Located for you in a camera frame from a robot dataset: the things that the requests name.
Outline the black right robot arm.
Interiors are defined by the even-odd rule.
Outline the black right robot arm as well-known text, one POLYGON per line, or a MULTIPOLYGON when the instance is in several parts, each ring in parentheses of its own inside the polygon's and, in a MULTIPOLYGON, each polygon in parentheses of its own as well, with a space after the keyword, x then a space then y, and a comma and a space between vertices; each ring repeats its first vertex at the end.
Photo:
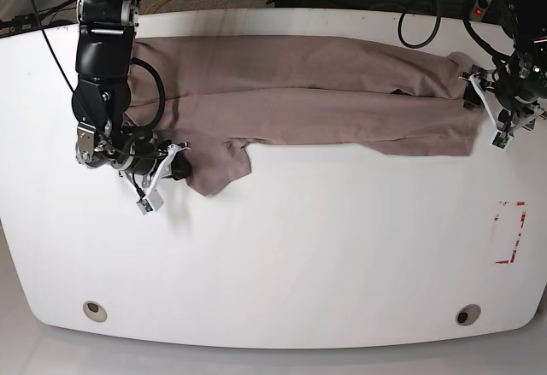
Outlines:
POLYGON ((140 0, 78 0, 79 40, 75 70, 78 83, 72 109, 78 121, 76 155, 89 167, 110 165, 129 176, 188 178, 191 164, 178 149, 168 156, 168 143, 156 141, 153 130, 166 107, 159 73, 132 54, 140 0), (159 104, 142 126, 126 123, 131 102, 128 74, 143 68, 154 80, 159 104))

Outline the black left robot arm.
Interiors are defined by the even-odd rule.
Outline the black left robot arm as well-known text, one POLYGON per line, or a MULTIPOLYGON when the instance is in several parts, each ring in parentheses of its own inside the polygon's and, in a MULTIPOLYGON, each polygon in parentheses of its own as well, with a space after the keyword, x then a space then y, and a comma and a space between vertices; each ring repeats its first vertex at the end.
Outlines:
POLYGON ((475 0, 464 0, 462 21, 469 36, 496 65, 491 90, 503 107, 496 125, 500 132, 512 134, 544 113, 538 100, 546 98, 546 14, 540 9, 546 0, 496 1, 501 6, 503 30, 513 40, 511 55, 492 48, 471 27, 475 0))

